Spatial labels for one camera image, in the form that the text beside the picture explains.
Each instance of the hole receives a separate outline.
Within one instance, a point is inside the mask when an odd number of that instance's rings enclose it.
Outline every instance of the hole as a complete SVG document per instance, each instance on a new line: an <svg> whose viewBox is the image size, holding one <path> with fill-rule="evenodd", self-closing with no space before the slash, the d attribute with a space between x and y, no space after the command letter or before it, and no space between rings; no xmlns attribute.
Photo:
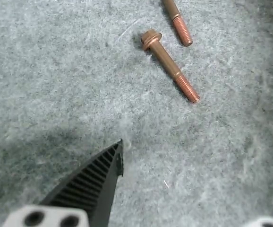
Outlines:
<svg viewBox="0 0 273 227"><path fill-rule="evenodd" d="M27 215L24 220L24 224L26 226L37 226L39 225L44 219L44 213L42 211L34 211Z"/></svg>
<svg viewBox="0 0 273 227"><path fill-rule="evenodd" d="M76 227L78 224L79 218L77 216L70 215L61 221L60 227Z"/></svg>
<svg viewBox="0 0 273 227"><path fill-rule="evenodd" d="M273 223L263 223L263 227L273 227Z"/></svg>

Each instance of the screw thread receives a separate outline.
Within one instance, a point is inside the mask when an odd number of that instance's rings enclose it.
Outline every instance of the screw thread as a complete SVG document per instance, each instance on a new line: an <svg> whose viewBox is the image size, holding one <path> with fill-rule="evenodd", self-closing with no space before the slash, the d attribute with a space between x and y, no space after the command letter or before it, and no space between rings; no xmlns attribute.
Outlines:
<svg viewBox="0 0 273 227"><path fill-rule="evenodd" d="M173 19L173 25L179 34L179 37L184 46L190 46L193 43L191 34L188 31L188 28L181 16L178 16Z"/></svg>
<svg viewBox="0 0 273 227"><path fill-rule="evenodd" d="M200 99L197 92L194 90L194 88L191 86L189 81L184 77L183 74L181 74L179 77L175 79L176 84L181 89L181 91L184 93L184 95L190 100L192 103L197 103Z"/></svg>

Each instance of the bolt shank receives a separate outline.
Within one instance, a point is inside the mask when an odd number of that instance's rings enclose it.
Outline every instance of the bolt shank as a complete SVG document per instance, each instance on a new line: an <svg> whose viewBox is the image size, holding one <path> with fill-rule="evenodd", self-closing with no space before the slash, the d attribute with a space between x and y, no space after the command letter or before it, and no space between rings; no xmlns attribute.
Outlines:
<svg viewBox="0 0 273 227"><path fill-rule="evenodd" d="M180 16L179 9L173 0L163 0L165 8L167 9L171 20Z"/></svg>
<svg viewBox="0 0 273 227"><path fill-rule="evenodd" d="M182 74L176 63L172 60L160 42L152 42L149 48L173 79L176 79L180 74Z"/></svg>

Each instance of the bolt head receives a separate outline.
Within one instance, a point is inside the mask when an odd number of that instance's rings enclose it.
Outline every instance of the bolt head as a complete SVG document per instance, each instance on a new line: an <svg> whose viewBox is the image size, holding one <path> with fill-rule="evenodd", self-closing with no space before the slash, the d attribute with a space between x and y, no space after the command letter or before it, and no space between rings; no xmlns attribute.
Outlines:
<svg viewBox="0 0 273 227"><path fill-rule="evenodd" d="M143 44L143 50L147 50L150 47L150 44L152 42L156 42L159 41L162 37L161 33L157 33L155 30L151 29L147 32L145 32L142 37L141 37L141 41Z"/></svg>

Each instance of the bolt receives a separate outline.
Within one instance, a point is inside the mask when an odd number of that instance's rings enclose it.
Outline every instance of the bolt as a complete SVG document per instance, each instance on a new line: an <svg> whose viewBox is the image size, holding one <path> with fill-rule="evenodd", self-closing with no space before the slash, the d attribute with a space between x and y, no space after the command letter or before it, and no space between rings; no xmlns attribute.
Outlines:
<svg viewBox="0 0 273 227"><path fill-rule="evenodd" d="M163 0L163 2L183 45L190 46L193 43L192 37L175 2L173 0Z"/></svg>
<svg viewBox="0 0 273 227"><path fill-rule="evenodd" d="M150 49L190 102L197 103L200 99L199 95L184 77L183 73L169 56L167 51L160 44L161 37L162 34L157 33L153 29L145 32L141 38L143 50L145 51Z"/></svg>

